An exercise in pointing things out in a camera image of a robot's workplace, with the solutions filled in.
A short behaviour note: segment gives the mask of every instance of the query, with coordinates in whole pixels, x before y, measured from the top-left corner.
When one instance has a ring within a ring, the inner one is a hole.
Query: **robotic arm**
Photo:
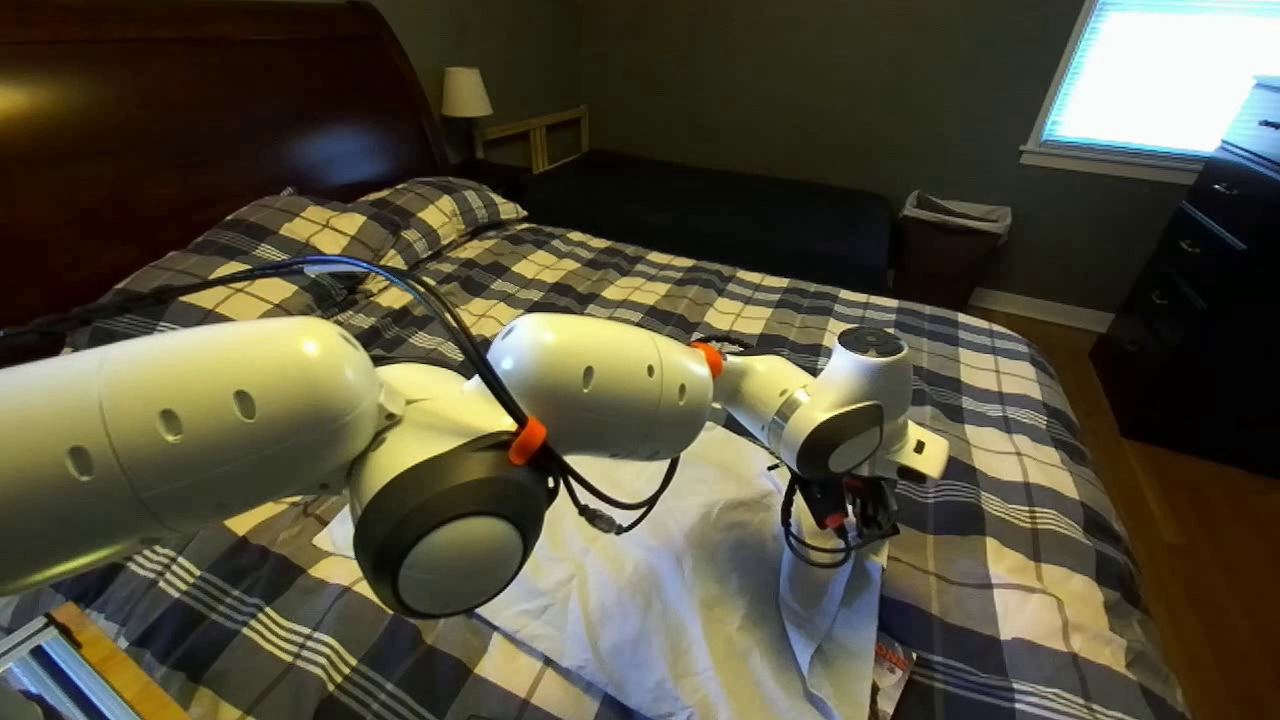
[[[891,334],[848,329],[821,378],[594,319],[521,318],[487,366],[555,453],[680,458],[730,407],[809,482],[942,475],[909,419]],[[0,588],[103,564],[274,495],[344,488],[384,605],[453,618],[492,601],[554,501],[539,447],[475,378],[374,369],[330,319],[212,325],[0,374]]]

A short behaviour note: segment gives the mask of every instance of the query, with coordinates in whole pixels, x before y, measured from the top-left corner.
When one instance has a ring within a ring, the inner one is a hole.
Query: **lamp shade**
[[[444,118],[492,118],[482,68],[444,68]]]

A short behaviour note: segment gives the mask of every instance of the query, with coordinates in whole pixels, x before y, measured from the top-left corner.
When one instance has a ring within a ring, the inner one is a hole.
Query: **gray wall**
[[[1116,310],[1185,188],[1020,169],[1079,0],[576,0],[603,147],[1015,210],[987,290]]]
[[[374,0],[440,108],[444,64],[475,64],[498,121],[579,105],[571,0]]]

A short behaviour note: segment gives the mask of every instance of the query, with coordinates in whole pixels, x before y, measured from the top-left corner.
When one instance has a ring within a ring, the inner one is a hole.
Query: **wooden floor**
[[[1123,439],[1088,366],[1092,334],[993,319],[1057,366],[1092,464],[1128,526],[1188,712],[1280,720],[1280,482]]]

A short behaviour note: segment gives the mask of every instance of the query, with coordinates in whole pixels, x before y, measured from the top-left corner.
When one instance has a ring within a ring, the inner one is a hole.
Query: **wooden headboard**
[[[364,0],[3,0],[0,329],[89,304],[256,198],[444,166]]]

